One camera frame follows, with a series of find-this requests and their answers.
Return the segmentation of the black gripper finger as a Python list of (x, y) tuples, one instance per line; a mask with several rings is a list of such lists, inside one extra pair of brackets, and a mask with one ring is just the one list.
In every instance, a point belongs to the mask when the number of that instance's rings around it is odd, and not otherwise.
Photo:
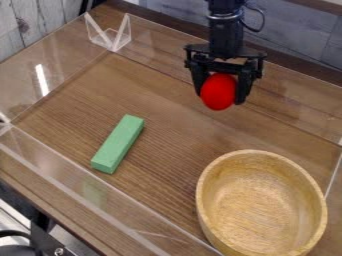
[(206, 66), (196, 62), (189, 64), (189, 71), (192, 76), (192, 82), (195, 87), (196, 95), (200, 95), (202, 86), (210, 76), (210, 72)]
[(244, 103), (247, 96), (250, 95), (252, 84), (255, 81), (255, 71), (250, 68), (243, 68), (238, 74), (238, 84), (235, 92), (235, 104)]

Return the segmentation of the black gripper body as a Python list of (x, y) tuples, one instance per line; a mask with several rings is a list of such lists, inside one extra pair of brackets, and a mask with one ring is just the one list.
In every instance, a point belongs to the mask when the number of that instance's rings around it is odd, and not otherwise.
[(187, 44), (184, 46), (185, 60), (184, 67), (189, 70), (192, 62), (206, 66), (208, 72), (239, 74), (243, 68), (255, 71), (256, 79), (263, 76), (264, 59), (267, 53), (247, 46), (242, 46), (234, 56), (214, 56), (207, 43)]

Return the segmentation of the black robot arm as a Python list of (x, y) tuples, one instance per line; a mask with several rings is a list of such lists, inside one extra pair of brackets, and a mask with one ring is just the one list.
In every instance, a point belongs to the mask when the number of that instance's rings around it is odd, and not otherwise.
[(231, 78), (232, 103), (246, 102), (256, 79), (263, 77), (267, 53), (243, 43), (244, 30), (260, 32), (266, 17), (248, 0), (204, 0), (208, 4), (208, 42), (184, 46), (184, 67), (189, 70), (195, 93), (215, 75)]

